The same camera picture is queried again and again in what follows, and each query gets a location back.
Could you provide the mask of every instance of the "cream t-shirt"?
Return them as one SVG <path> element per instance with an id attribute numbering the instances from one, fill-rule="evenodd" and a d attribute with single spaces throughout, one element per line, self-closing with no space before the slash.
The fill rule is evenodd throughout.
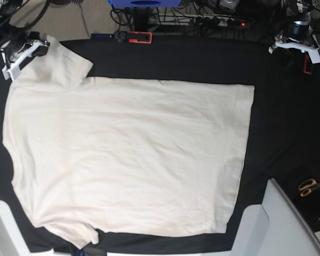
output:
<path id="1" fill-rule="evenodd" d="M 254 86 L 86 78 L 92 63 L 48 40 L 12 83 L 3 128 L 32 224 L 78 248 L 95 229 L 224 233 Z"/>

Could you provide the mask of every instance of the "red clamp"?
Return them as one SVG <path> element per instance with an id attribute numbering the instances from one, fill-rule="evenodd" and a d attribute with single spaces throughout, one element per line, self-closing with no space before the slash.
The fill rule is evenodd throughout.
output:
<path id="1" fill-rule="evenodd" d="M 151 44 L 152 33 L 150 32 L 136 32 L 136 31 L 119 31 L 112 35 L 112 38 L 119 42 L 129 42 L 138 44 Z"/>
<path id="2" fill-rule="evenodd" d="M 308 53 L 305 55 L 305 61 L 303 62 L 303 72 L 310 75 L 313 69 L 313 63 L 310 60 Z"/>

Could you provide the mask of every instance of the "blue box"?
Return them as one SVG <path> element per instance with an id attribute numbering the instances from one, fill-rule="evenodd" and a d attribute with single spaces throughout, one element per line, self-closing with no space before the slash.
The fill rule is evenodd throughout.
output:
<path id="1" fill-rule="evenodd" d="M 123 7 L 180 7 L 185 0 L 110 0 L 116 8 Z"/>

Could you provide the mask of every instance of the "t-shirt sleeve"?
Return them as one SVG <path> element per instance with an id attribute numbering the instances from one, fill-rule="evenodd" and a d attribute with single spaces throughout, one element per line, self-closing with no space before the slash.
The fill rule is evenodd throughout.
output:
<path id="1" fill-rule="evenodd" d="M 74 89 L 80 85 L 92 68 L 92 62 L 61 45 L 54 37 L 45 56 L 35 57 L 21 71 L 12 86 L 59 90 Z"/>
<path id="2" fill-rule="evenodd" d="M 64 219 L 57 223 L 44 225 L 44 227 L 49 232 L 72 243 L 78 249 L 82 249 L 89 243 L 98 244 L 99 242 L 97 231 L 85 223 L 71 223 Z"/>

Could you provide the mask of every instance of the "scissors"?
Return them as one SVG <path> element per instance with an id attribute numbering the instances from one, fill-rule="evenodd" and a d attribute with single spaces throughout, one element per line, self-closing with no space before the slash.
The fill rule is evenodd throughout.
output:
<path id="1" fill-rule="evenodd" d="M 316 191 L 320 188 L 320 183 L 316 182 L 315 179 L 305 180 L 299 185 L 300 196 L 308 196 L 313 191 Z"/>

